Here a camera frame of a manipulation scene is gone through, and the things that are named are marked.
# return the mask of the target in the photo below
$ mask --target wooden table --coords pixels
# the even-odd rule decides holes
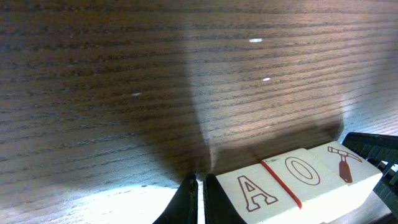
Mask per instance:
[[[0,6],[2,222],[106,223],[114,197],[133,222],[132,187],[398,134],[398,2]]]

